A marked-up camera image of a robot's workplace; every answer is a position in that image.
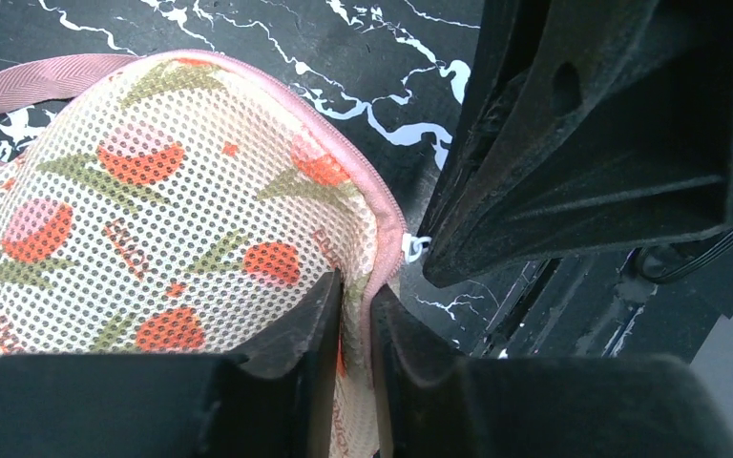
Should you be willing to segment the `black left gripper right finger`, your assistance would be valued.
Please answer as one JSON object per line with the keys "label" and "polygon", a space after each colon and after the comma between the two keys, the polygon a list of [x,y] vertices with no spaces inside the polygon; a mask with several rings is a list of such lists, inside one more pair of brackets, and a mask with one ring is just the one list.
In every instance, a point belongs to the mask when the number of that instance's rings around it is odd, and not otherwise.
{"label": "black left gripper right finger", "polygon": [[666,356],[485,359],[383,287],[370,306],[384,457],[733,457],[733,433]]}

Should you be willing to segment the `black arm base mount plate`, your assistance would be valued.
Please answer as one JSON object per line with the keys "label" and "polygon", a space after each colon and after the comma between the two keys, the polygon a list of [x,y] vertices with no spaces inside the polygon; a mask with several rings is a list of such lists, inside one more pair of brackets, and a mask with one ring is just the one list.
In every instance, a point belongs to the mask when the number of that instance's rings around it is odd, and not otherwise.
{"label": "black arm base mount plate", "polygon": [[733,246],[684,277],[653,283],[672,249],[528,262],[469,354],[476,357],[666,353],[690,362],[733,316]]}

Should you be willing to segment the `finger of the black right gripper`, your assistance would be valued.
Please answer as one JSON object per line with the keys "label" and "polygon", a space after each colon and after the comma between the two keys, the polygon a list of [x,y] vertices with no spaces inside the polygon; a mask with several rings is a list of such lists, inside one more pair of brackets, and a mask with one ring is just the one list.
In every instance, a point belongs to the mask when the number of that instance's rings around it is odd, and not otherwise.
{"label": "finger of the black right gripper", "polygon": [[731,228],[733,1],[485,3],[429,282]]}

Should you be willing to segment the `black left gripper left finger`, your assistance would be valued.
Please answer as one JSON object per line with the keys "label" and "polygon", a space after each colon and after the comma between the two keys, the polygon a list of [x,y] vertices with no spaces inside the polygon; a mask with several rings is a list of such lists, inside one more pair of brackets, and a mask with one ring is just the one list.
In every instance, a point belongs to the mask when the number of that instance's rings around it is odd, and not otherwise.
{"label": "black left gripper left finger", "polygon": [[222,353],[0,357],[0,457],[325,457],[343,282]]}

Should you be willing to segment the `floral mesh laundry bag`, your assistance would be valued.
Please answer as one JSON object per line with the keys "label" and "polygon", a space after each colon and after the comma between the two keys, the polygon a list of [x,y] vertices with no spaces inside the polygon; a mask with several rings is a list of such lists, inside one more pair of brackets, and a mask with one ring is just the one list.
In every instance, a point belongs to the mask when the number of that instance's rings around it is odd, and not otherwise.
{"label": "floral mesh laundry bag", "polygon": [[344,281],[331,457],[379,449],[369,308],[411,257],[365,156],[269,74],[204,51],[0,72],[0,113],[67,106],[0,160],[0,357],[230,350]]}

